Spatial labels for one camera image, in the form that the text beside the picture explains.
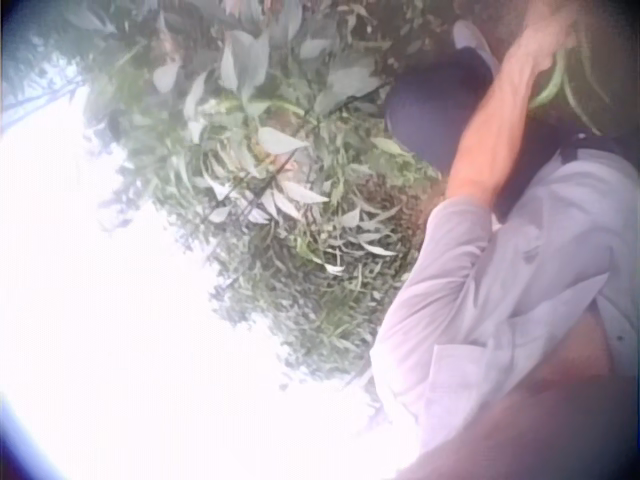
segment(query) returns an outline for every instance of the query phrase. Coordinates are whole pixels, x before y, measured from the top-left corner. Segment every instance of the forearm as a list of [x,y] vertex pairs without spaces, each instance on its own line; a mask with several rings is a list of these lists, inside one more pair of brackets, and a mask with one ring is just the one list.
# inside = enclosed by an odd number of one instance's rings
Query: forearm
[[537,71],[516,43],[464,131],[447,198],[466,195],[491,208],[515,163]]

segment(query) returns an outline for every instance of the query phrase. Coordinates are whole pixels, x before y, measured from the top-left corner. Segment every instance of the shirt sleeve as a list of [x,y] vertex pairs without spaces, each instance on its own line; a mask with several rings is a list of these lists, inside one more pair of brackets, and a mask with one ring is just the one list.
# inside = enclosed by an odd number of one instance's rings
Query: shirt sleeve
[[418,414],[434,346],[489,244],[491,219],[489,209],[468,197],[445,200],[429,218],[418,260],[371,351],[376,386],[392,418],[399,405]]

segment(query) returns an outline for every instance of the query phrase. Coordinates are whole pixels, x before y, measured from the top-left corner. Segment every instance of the person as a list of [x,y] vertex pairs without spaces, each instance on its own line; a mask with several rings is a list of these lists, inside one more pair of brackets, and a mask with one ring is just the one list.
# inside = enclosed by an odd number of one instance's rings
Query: person
[[371,350],[387,414],[419,445],[398,479],[635,468],[634,158],[624,141],[527,118],[534,79],[568,46],[576,15],[533,0],[501,65],[458,21],[453,56],[400,76],[387,96],[396,140],[448,173]]

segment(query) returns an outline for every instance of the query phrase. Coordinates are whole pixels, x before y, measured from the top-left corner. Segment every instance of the tree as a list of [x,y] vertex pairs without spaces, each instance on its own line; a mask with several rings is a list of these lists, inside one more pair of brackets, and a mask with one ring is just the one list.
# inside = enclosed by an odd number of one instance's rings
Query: tree
[[[9,109],[90,86],[87,126],[126,152],[105,208],[126,225],[151,201],[206,252],[221,318],[267,322],[296,378],[346,378],[368,356],[436,178],[385,135],[386,83],[354,41],[363,11],[69,2],[3,66]],[[40,58],[66,67],[48,91],[21,90]]]

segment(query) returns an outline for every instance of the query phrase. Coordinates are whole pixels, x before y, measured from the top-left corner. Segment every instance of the overexposed sky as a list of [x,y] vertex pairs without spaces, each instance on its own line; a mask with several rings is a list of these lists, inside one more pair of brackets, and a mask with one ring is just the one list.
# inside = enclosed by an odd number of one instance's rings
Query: overexposed sky
[[334,385],[286,393],[276,340],[233,331],[209,273],[152,207],[111,236],[95,203],[114,162],[88,160],[84,95],[0,143],[0,392],[70,479],[373,480],[406,463],[389,429]]

